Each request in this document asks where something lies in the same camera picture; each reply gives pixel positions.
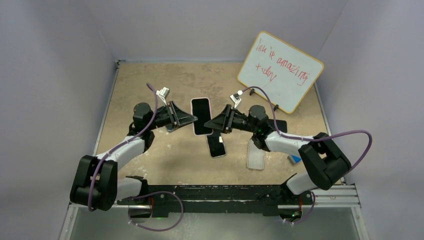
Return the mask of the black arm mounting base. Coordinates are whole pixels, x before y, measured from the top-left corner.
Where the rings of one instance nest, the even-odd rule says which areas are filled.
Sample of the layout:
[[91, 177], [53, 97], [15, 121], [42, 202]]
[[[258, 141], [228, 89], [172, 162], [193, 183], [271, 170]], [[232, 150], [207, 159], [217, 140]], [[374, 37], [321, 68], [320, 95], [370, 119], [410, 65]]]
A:
[[118, 205], [150, 207], [152, 217], [170, 213], [261, 214], [296, 222], [309, 213], [316, 198], [311, 191], [291, 193], [285, 183], [259, 185], [158, 185], [144, 186], [139, 195], [118, 200]]

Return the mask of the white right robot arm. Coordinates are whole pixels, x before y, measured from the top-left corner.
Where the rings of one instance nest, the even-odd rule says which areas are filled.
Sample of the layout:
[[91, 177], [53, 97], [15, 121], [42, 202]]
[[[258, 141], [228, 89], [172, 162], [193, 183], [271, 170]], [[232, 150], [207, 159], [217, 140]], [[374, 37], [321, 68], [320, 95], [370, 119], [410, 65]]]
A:
[[351, 170], [352, 165], [336, 143], [320, 132], [315, 136], [281, 135], [269, 120], [261, 105], [250, 107], [248, 114], [233, 109], [230, 104], [207, 121], [204, 127], [229, 134], [233, 129], [252, 133], [254, 145], [266, 152], [280, 152], [301, 159], [305, 173], [295, 174], [282, 184], [280, 196], [288, 204], [313, 189], [329, 190]]

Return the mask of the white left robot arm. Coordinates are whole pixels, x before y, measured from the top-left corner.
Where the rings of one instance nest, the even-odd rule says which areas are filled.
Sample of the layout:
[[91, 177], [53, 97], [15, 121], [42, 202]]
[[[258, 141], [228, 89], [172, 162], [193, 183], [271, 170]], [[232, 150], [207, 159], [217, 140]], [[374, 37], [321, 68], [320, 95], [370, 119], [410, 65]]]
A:
[[127, 198], [138, 205], [146, 203], [147, 180], [142, 176], [119, 179], [119, 170], [151, 147], [155, 129], [165, 126], [178, 129], [198, 118], [170, 101], [156, 110], [146, 102], [138, 103], [133, 108], [132, 119], [127, 136], [117, 146], [80, 159], [69, 196], [72, 203], [87, 206], [89, 211], [107, 211], [116, 201]]

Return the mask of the black phone with white reflection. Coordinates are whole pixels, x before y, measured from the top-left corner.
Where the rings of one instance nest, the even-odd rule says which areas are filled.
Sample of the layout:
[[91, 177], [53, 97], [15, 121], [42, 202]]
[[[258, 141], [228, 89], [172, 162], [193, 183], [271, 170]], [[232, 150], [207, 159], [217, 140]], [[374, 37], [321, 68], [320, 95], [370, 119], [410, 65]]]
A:
[[219, 131], [213, 131], [206, 139], [209, 153], [212, 158], [220, 158], [227, 154], [225, 144]]

